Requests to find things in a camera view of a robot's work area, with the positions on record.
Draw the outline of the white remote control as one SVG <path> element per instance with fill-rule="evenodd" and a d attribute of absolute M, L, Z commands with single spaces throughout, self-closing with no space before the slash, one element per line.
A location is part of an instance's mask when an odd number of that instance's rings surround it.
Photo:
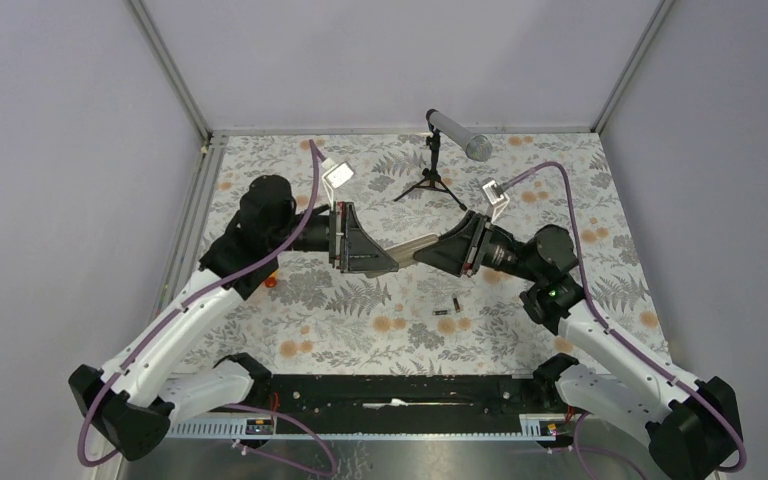
<path fill-rule="evenodd" d="M 376 241 L 372 243 L 372 246 L 374 247 L 373 252 L 386 251 L 393 259 L 395 259 L 398 262 L 399 270 L 402 270 L 417 264 L 417 261 L 413 259 L 413 254 L 417 250 L 419 250 L 420 248 L 426 247 L 430 244 L 433 244 L 438 240 L 439 240 L 439 236 L 437 234 L 431 233 L 431 234 L 426 234 L 426 235 L 414 238 L 406 242 L 394 244 L 389 247 L 382 246 L 379 242 L 376 242 Z M 375 278 L 375 277 L 382 276 L 389 273 L 383 273 L 383 272 L 366 273 L 364 275 L 366 275 L 368 278 Z"/>

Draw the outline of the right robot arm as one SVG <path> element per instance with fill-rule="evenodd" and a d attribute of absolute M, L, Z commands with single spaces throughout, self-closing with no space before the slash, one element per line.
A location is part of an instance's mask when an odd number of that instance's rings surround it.
<path fill-rule="evenodd" d="M 554 373 L 533 386 L 535 402 L 557 412 L 565 405 L 610 423 L 645 446 L 671 479 L 705 479 L 740 470 L 748 460 L 736 394 L 719 377 L 708 381 L 658 357 L 595 303 L 583 275 L 576 239 L 549 224 L 518 241 L 475 212 L 412 255 L 454 276 L 486 267 L 531 282 L 520 299 L 529 319 L 571 342 L 604 367 L 606 379 L 576 359 L 557 355 Z M 735 456 L 734 465 L 727 460 Z"/>

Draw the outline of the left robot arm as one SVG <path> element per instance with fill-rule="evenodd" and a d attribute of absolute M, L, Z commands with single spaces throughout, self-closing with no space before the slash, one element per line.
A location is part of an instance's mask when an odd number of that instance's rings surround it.
<path fill-rule="evenodd" d="M 268 371 L 248 354 L 223 357 L 209 370 L 175 380 L 193 346 L 278 269 L 284 250 L 325 252 L 343 273 L 395 272 L 399 266 L 363 232 L 350 202 L 296 211 L 289 181 L 253 180 L 224 233 L 201 257 L 178 296 L 101 368 L 79 366 L 68 384 L 84 416 L 129 461 L 156 448 L 169 429 L 210 410 L 269 401 Z"/>

